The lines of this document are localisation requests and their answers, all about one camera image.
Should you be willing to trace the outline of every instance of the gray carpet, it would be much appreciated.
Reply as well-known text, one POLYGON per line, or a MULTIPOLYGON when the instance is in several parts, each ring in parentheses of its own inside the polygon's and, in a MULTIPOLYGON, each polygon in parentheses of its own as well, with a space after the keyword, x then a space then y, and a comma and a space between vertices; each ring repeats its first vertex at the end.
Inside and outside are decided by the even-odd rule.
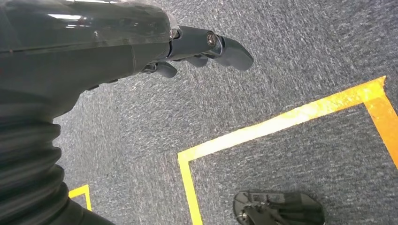
MULTIPOLYGON (((177 153, 386 75, 398 109, 396 1, 164 0, 182 25, 253 54, 247 72, 175 63, 85 92, 56 119, 70 189, 118 225, 191 224, 177 153)), ((235 224, 241 189, 303 191, 330 225, 398 224, 398 171, 359 105, 191 163, 205 225, 235 224)))

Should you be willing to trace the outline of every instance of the screw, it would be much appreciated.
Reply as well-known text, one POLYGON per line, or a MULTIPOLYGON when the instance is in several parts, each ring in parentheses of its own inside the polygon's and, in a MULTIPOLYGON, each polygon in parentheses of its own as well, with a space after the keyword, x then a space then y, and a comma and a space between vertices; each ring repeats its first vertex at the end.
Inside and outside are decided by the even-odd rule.
POLYGON ((241 217, 243 220, 247 220, 247 214, 245 212, 242 212, 241 217))
POLYGON ((207 34, 207 44, 211 47, 214 47, 217 43, 217 37, 213 32, 208 32, 207 34))

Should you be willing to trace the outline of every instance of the yellow tape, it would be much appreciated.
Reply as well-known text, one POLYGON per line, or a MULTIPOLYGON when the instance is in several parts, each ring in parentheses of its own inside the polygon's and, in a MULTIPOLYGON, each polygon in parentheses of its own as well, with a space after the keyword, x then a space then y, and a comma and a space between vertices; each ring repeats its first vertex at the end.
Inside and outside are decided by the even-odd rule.
POLYGON ((385 95, 365 102, 365 106, 398 169, 398 116, 394 108, 385 95))
POLYGON ((369 113, 372 115, 377 130, 382 136, 394 163, 397 165, 398 144, 394 134, 398 134, 398 119, 390 102, 385 97, 384 80, 385 76, 380 77, 295 108, 265 122, 234 131, 180 152, 178 154, 178 162, 193 225, 202 225, 202 218, 189 168, 189 161, 361 103, 365 103, 369 113))
POLYGON ((69 191, 69 198, 74 198, 79 195, 85 196, 87 209, 91 211, 92 209, 91 209, 91 200, 90 200, 90 188, 88 184, 69 191))

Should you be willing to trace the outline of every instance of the robotic hand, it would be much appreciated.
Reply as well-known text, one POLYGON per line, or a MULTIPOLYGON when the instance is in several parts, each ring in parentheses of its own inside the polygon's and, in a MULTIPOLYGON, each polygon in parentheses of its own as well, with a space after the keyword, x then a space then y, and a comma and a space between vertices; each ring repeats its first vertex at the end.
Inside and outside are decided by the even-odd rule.
POLYGON ((100 84, 208 59, 253 63, 238 42, 177 26, 148 0, 0 1, 0 224, 112 225, 68 198, 53 119, 100 84))

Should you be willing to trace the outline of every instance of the yellow floor marking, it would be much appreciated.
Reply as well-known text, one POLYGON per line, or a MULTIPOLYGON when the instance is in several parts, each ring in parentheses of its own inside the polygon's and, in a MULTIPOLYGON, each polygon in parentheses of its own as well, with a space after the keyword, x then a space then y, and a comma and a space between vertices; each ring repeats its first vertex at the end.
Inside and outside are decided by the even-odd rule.
POLYGON ((300 106, 265 122, 231 132, 180 152, 178 154, 178 162, 180 164, 193 225, 202 225, 203 223, 189 168, 190 161, 355 105, 367 103, 366 107, 373 116, 377 130, 382 136, 391 157, 397 165, 398 144, 397 141, 394 140, 393 134, 390 133, 395 131, 395 134, 397 134, 397 126, 395 126, 395 128, 390 128, 389 124, 397 124, 398 118, 385 96, 383 89, 384 80, 385 76, 377 78, 307 105, 300 106))
POLYGON ((386 95, 365 102, 367 111, 398 169, 398 116, 386 95))
POLYGON ((87 209, 91 211, 90 188, 88 187, 88 184, 69 191, 69 198, 74 198, 79 195, 85 196, 87 209))

